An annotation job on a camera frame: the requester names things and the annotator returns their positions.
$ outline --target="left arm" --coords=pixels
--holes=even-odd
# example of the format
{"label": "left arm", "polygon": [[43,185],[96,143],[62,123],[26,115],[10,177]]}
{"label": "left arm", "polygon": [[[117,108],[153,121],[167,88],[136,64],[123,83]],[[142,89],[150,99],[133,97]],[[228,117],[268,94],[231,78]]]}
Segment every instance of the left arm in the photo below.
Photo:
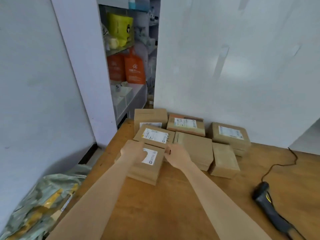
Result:
{"label": "left arm", "polygon": [[108,223],[130,167],[146,157],[144,144],[128,140],[121,157],[82,196],[47,240],[98,240]]}

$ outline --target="orange bag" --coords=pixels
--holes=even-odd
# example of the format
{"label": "orange bag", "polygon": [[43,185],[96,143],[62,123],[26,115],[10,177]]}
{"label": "orange bag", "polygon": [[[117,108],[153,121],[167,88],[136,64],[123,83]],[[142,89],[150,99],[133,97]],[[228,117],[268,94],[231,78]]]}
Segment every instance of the orange bag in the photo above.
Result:
{"label": "orange bag", "polygon": [[125,75],[128,83],[146,84],[143,61],[137,56],[133,48],[129,49],[130,54],[124,56]]}
{"label": "orange bag", "polygon": [[110,80],[125,82],[126,69],[125,60],[122,54],[115,54],[106,58],[108,63],[109,78]]}

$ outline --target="person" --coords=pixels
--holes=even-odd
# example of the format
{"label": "person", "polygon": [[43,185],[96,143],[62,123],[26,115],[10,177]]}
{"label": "person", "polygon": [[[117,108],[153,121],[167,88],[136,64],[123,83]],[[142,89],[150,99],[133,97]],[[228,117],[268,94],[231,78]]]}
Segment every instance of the person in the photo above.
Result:
{"label": "person", "polygon": [[[99,240],[115,206],[126,174],[147,155],[144,143],[128,140],[120,158],[82,196],[47,240]],[[220,240],[271,238],[191,161],[182,145],[170,144],[165,158],[180,169],[197,194]]]}

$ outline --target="right arm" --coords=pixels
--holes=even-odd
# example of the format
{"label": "right arm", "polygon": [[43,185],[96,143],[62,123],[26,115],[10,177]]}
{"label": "right arm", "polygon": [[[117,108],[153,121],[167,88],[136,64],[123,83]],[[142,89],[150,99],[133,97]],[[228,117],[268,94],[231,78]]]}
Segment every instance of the right arm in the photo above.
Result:
{"label": "right arm", "polygon": [[271,240],[255,221],[198,169],[182,145],[168,145],[164,156],[186,175],[221,240]]}

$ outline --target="yellow plastic bag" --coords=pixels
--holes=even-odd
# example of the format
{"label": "yellow plastic bag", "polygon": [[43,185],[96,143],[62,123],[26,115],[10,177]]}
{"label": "yellow plastic bag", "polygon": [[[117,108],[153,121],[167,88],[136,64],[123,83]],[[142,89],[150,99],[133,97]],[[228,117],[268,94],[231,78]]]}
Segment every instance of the yellow plastic bag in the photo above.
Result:
{"label": "yellow plastic bag", "polygon": [[133,39],[133,22],[134,19],[128,16],[107,13],[108,31],[111,36],[119,41],[119,46],[123,47],[127,42]]}

